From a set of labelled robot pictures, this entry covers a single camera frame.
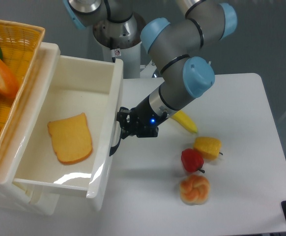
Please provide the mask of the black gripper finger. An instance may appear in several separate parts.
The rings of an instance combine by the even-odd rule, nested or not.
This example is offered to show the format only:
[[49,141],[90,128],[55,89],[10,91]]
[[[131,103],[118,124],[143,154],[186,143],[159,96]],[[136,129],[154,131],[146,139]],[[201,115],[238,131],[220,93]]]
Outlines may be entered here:
[[130,122],[130,114],[131,110],[125,107],[120,107],[116,114],[116,121],[118,121],[120,125],[128,125]]
[[129,123],[120,123],[121,139],[126,139],[129,136],[133,136],[133,126]]

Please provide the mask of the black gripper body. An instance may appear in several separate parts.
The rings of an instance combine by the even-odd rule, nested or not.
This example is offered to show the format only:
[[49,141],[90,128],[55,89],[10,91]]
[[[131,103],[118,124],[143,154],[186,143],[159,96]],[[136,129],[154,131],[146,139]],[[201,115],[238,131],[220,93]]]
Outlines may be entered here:
[[153,138],[158,136],[158,126],[163,123],[168,116],[167,112],[158,115],[151,107],[149,97],[146,97],[136,107],[130,110],[129,136],[138,138]]

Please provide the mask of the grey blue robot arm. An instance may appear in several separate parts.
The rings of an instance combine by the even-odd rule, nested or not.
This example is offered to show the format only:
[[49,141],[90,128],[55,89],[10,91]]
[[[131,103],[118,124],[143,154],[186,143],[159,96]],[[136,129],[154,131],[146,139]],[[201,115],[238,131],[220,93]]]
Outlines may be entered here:
[[180,0],[184,19],[177,24],[157,18],[146,26],[130,0],[66,0],[64,6],[79,29],[93,27],[106,61],[121,59],[127,72],[138,75],[140,60],[126,51],[143,46],[164,82],[132,109],[117,113],[122,139],[156,137],[158,126],[202,96],[215,81],[209,63],[190,53],[232,34],[237,15],[228,3]]

